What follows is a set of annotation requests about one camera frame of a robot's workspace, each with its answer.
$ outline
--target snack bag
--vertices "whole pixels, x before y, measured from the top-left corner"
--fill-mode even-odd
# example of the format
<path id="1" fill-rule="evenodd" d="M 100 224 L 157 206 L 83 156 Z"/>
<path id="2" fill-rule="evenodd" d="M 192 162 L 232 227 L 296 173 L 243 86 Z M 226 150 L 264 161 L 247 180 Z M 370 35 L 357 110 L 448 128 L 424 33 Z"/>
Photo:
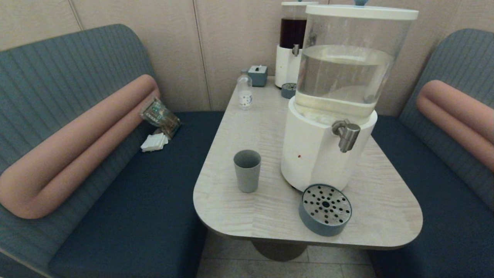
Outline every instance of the snack bag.
<path id="1" fill-rule="evenodd" d="M 140 115 L 141 118 L 161 129 L 169 140 L 173 138 L 182 125 L 180 119 L 156 97 L 144 106 Z"/>

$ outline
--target tissue box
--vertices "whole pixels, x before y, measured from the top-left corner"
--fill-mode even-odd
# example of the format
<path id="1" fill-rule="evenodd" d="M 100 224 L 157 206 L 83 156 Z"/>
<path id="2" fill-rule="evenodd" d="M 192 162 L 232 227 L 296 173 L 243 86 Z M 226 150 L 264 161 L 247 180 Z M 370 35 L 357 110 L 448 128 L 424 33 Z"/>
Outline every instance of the tissue box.
<path id="1" fill-rule="evenodd" d="M 252 86 L 264 87 L 268 80 L 268 67 L 267 66 L 252 66 L 247 73 L 252 78 Z"/>

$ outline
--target gray cup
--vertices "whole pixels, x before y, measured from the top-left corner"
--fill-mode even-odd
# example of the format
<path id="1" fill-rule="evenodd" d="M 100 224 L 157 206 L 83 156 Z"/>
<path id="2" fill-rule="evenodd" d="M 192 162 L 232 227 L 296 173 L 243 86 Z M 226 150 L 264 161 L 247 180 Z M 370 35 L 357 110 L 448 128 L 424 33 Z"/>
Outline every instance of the gray cup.
<path id="1" fill-rule="evenodd" d="M 245 149 L 233 157 L 239 189 L 245 193 L 256 191 L 261 170 L 261 156 L 258 152 Z"/>

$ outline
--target water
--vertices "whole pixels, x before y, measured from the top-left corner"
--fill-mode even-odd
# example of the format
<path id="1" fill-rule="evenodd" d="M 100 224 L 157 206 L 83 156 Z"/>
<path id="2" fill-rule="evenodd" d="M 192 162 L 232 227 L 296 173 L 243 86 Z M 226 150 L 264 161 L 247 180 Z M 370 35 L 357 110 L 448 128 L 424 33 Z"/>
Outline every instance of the water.
<path id="1" fill-rule="evenodd" d="M 356 46 L 311 46 L 303 50 L 297 110 L 323 122 L 326 115 L 365 121 L 379 98 L 393 57 Z"/>

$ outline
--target dispenser lid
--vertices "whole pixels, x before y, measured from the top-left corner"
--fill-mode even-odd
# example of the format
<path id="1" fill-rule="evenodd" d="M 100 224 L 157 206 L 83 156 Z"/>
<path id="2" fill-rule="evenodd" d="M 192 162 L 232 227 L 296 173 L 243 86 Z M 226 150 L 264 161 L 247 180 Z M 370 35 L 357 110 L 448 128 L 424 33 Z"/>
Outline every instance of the dispenser lid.
<path id="1" fill-rule="evenodd" d="M 319 5 L 319 2 L 281 2 L 282 6 L 307 6 Z"/>
<path id="2" fill-rule="evenodd" d="M 416 20 L 418 17 L 418 10 L 351 5 L 310 5 L 305 9 L 305 13 L 388 20 Z"/>

